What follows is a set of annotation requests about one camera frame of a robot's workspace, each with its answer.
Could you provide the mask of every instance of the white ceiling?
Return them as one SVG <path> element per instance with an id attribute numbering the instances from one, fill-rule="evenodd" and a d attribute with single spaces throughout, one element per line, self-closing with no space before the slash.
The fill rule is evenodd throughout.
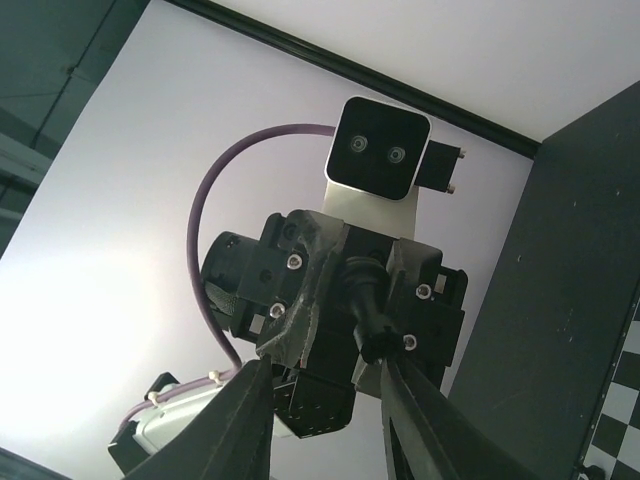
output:
<path id="1" fill-rule="evenodd" d="M 640 80 L 638 0 L 218 0 L 544 140 Z"/>

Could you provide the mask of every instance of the white wall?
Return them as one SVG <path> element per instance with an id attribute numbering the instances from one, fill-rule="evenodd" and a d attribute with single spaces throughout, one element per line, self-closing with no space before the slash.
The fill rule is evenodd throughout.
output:
<path id="1" fill-rule="evenodd" d="M 216 0 L 542 141 L 640 79 L 637 0 Z"/>
<path id="2" fill-rule="evenodd" d="M 0 262 L 0 378 L 11 385 L 0 397 L 0 445 L 76 480 L 118 478 L 106 445 L 156 375 L 186 381 L 228 366 L 185 267 L 202 175 L 255 130 L 335 124 L 354 94 L 380 98 L 152 2 Z M 455 195 L 421 193 L 416 235 L 469 274 L 457 367 L 531 162 L 439 121 L 433 138 L 468 152 Z M 257 236 L 272 212 L 319 209 L 329 144 L 279 139 L 239 158 L 211 194 L 201 255 L 223 230 Z M 272 457 L 279 480 L 385 478 L 379 402 L 359 396 L 347 429 L 277 440 Z"/>

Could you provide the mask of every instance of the screw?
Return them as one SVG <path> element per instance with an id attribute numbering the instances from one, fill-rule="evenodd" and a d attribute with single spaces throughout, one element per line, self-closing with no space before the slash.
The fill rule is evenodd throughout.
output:
<path id="1" fill-rule="evenodd" d="M 413 335 L 405 335 L 404 337 L 402 337 L 402 340 L 404 340 L 404 349 L 407 352 L 415 350 L 418 346 L 418 340 Z"/>
<path id="2" fill-rule="evenodd" d="M 428 298 L 430 298 L 431 286 L 427 285 L 426 283 L 418 285 L 418 288 L 416 288 L 416 297 L 418 297 L 420 300 L 427 300 Z"/>
<path id="3" fill-rule="evenodd" d="M 294 253 L 287 258 L 287 268 L 289 270 L 297 270 L 302 266 L 302 257 L 297 253 Z"/>
<path id="4" fill-rule="evenodd" d="M 271 318 L 277 319 L 277 318 L 280 318 L 282 315 L 284 315 L 284 312 L 286 311 L 287 309 L 283 304 L 281 304 L 280 302 L 274 303 L 273 305 L 271 305 L 271 308 L 269 309 L 269 316 Z"/>

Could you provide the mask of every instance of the camera lens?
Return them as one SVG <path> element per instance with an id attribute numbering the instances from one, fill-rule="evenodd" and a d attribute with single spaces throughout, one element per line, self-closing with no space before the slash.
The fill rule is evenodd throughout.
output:
<path id="1" fill-rule="evenodd" d="M 391 163 L 400 163 L 402 160 L 404 160 L 405 155 L 406 153 L 404 151 L 404 148 L 393 147 L 391 150 L 389 150 L 387 158 Z"/>
<path id="2" fill-rule="evenodd" d="M 363 137 L 362 135 L 356 135 L 351 139 L 351 143 L 350 143 L 351 150 L 353 150 L 356 153 L 360 153 L 364 151 L 365 148 L 367 148 L 368 143 L 369 142 L 367 141 L 367 137 Z"/>

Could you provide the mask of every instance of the depth camera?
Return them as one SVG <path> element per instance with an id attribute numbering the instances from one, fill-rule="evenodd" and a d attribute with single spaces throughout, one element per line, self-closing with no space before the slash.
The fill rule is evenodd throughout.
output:
<path id="1" fill-rule="evenodd" d="M 414 184 L 430 132 L 425 115 L 353 97 L 342 110 L 327 178 L 388 200 L 402 200 Z"/>

